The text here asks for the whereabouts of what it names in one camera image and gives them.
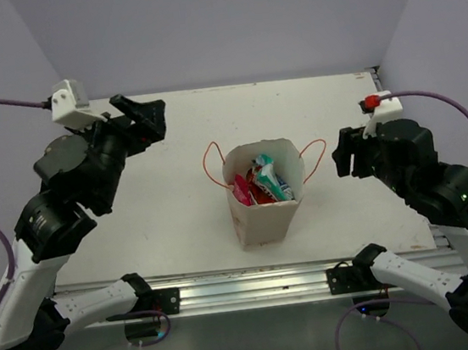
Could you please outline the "teal snack bag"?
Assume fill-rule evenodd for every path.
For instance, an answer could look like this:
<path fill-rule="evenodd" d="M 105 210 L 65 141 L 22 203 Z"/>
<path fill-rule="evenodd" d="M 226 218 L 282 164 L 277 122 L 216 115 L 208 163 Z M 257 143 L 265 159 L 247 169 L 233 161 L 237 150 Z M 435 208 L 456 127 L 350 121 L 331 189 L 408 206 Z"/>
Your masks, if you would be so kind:
<path fill-rule="evenodd" d="M 275 162 L 260 154 L 253 165 L 253 183 L 276 202 L 292 201 L 293 189 L 276 173 Z"/>

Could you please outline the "red Doritos bag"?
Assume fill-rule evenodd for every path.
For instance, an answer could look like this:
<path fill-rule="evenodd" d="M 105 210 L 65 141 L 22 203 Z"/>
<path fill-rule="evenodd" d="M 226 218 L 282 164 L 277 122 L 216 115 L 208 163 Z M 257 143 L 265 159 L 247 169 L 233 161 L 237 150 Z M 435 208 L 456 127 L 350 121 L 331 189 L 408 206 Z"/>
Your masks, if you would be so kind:
<path fill-rule="evenodd" d="M 254 204 L 264 205 L 278 202 L 278 199 L 272 197 L 270 193 L 261 189 L 254 183 L 254 171 L 252 169 L 247 171 L 245 178 Z"/>

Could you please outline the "pink chip bag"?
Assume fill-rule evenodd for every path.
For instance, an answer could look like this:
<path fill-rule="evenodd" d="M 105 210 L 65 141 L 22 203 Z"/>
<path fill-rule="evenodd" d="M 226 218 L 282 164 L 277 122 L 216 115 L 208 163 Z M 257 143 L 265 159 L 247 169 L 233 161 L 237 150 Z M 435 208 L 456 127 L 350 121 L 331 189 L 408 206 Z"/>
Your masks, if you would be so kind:
<path fill-rule="evenodd" d="M 248 185 L 246 179 L 241 175 L 235 175 L 233 183 L 233 195 L 240 204 L 250 207 L 252 205 L 252 198 L 250 196 L 250 191 L 248 190 Z"/>

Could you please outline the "beige paper bag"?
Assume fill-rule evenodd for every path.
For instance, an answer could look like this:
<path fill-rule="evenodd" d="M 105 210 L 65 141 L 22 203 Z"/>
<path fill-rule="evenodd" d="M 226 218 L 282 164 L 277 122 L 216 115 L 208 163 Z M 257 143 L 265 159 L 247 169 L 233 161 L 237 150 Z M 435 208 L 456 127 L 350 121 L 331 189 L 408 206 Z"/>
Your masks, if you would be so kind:
<path fill-rule="evenodd" d="M 298 150 L 281 138 L 233 148 L 224 155 L 212 141 L 203 154 L 203 172 L 224 189 L 238 241 L 244 248 L 285 240 L 304 198 L 304 187 L 319 168 L 326 140 Z"/>

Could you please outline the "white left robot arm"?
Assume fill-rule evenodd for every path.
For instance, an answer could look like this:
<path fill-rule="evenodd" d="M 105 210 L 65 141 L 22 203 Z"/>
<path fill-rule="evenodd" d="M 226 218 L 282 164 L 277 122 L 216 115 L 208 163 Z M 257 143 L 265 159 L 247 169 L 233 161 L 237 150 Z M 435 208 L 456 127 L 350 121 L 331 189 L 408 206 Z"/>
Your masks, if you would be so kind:
<path fill-rule="evenodd" d="M 34 164 L 41 188 L 6 243 L 0 350 L 57 350 L 90 324 L 159 316 L 153 289 L 134 273 L 81 297 L 60 300 L 49 294 L 98 217 L 112 212 L 126 160 L 166 135 L 163 100 L 138 103 L 117 95 L 110 103 L 118 116 L 100 114 L 83 128 L 69 128 Z"/>

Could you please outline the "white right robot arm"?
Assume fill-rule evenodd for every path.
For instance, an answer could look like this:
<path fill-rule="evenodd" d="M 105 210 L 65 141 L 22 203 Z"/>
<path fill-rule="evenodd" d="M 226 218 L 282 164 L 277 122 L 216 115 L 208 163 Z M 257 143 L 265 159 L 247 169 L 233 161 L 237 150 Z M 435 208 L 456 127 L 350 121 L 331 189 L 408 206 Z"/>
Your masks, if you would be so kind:
<path fill-rule="evenodd" d="M 374 176 L 435 225 L 462 259 L 466 274 L 432 269 L 371 243 L 353 258 L 358 286 L 398 286 L 446 310 L 468 334 L 468 167 L 440 162 L 432 133 L 414 120 L 343 128 L 332 158 L 341 177 Z"/>

